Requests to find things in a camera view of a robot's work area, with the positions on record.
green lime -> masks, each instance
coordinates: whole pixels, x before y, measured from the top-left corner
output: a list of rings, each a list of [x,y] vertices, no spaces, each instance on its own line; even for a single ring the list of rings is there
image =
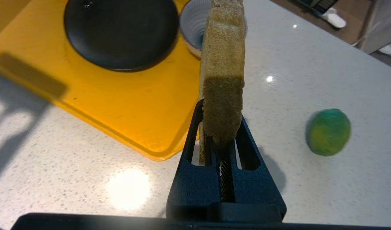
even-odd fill
[[[306,139],[310,149],[322,156],[333,156],[343,149],[350,136],[350,122],[339,109],[325,109],[308,124]]]

white countertop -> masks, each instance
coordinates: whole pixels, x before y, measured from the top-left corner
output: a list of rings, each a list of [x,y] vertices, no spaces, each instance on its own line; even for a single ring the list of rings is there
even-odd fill
[[[391,226],[391,68],[270,1],[245,0],[245,12],[243,114],[284,222]],[[330,108],[352,134],[317,156],[305,124]],[[178,160],[151,161],[0,77],[3,229],[29,212],[161,217]]]

